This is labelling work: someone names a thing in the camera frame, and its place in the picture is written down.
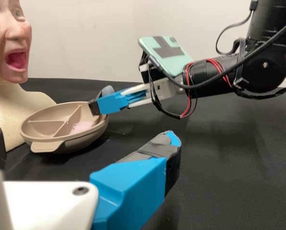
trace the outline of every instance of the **smartphone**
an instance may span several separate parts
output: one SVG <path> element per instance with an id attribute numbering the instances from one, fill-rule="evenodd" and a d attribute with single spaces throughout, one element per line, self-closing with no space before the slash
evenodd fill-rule
<path id="1" fill-rule="evenodd" d="M 174 78 L 183 73 L 185 65 L 193 62 L 172 36 L 142 37 L 138 44 L 155 67 Z"/>

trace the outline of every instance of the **screw hole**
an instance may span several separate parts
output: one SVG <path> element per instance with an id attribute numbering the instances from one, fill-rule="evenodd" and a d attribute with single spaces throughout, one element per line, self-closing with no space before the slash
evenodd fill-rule
<path id="1" fill-rule="evenodd" d="M 79 188 L 76 188 L 72 193 L 76 196 L 81 196 L 81 195 L 87 194 L 88 192 L 89 192 L 88 188 L 79 187 Z"/>

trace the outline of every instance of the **mannequin eye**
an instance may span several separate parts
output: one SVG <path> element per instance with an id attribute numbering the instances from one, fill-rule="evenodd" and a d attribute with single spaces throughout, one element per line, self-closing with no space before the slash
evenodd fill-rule
<path id="1" fill-rule="evenodd" d="M 23 12 L 20 9 L 16 9 L 14 11 L 14 16 L 16 17 L 16 19 L 18 19 L 20 21 L 24 21 L 25 20 Z"/>

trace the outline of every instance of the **table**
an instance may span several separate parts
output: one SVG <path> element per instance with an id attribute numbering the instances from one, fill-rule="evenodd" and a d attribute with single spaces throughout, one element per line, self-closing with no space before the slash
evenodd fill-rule
<path id="1" fill-rule="evenodd" d="M 57 103 L 87 101 L 104 86 L 136 85 L 97 80 L 30 79 Z M 163 102 L 185 109 L 185 95 Z M 8 153 L 6 180 L 88 181 L 90 173 L 137 150 L 158 133 L 181 139 L 180 178 L 143 229 L 286 230 L 286 94 L 251 101 L 234 94 L 201 98 L 191 118 L 174 120 L 151 104 L 110 116 L 105 134 L 69 155 L 31 153 L 22 145 Z"/>

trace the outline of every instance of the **mannequin face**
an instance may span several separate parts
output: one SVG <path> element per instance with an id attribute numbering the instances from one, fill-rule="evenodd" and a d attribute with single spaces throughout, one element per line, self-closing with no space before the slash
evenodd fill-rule
<path id="1" fill-rule="evenodd" d="M 0 0 L 0 78 L 12 83 L 28 79 L 32 29 L 19 0 Z"/>

